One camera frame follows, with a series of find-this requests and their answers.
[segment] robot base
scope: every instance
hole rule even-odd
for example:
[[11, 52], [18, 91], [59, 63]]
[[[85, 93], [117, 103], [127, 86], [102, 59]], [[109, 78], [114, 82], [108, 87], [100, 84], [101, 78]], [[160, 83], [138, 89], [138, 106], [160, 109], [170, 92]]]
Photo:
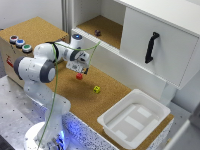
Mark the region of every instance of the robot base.
[[35, 140], [35, 137], [37, 136], [38, 132], [40, 131], [40, 129], [43, 127], [44, 124], [45, 122], [40, 122], [38, 124], [35, 124], [26, 132], [24, 138], [24, 150], [49, 150], [49, 147], [47, 145], [45, 146], [41, 145], [40, 148], [38, 149], [39, 141]]

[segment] red ball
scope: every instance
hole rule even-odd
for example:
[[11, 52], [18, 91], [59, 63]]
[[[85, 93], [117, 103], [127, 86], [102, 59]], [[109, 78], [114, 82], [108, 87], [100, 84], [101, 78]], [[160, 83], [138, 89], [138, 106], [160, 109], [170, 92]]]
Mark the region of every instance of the red ball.
[[83, 75], [81, 73], [77, 73], [76, 79], [82, 80], [83, 79]]

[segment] red object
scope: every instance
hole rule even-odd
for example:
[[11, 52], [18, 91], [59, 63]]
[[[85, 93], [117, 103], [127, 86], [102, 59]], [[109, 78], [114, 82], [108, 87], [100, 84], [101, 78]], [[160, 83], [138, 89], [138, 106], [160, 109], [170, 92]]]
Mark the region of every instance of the red object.
[[83, 79], [83, 75], [81, 73], [77, 73], [76, 79], [82, 80]]
[[11, 67], [13, 67], [13, 63], [12, 63], [12, 61], [10, 60], [10, 56], [8, 56], [6, 62], [7, 62]]

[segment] white circular base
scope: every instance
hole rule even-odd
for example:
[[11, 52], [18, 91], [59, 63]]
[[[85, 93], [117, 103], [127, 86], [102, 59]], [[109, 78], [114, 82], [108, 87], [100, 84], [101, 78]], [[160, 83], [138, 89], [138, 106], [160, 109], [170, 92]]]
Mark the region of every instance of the white circular base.
[[[40, 122], [34, 126], [32, 126], [25, 134], [24, 138], [24, 149], [25, 150], [37, 150], [38, 144], [34, 140], [34, 138], [37, 136], [40, 129], [43, 127], [45, 122]], [[45, 148], [39, 148], [38, 150], [48, 150], [47, 147]]]

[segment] yellow object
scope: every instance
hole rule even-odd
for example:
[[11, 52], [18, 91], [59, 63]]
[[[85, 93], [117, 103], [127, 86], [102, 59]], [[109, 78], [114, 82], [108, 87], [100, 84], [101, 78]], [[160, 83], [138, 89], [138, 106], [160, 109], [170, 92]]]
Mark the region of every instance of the yellow object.
[[100, 92], [100, 87], [99, 86], [95, 86], [94, 89], [93, 89], [93, 91], [95, 93], [99, 93]]

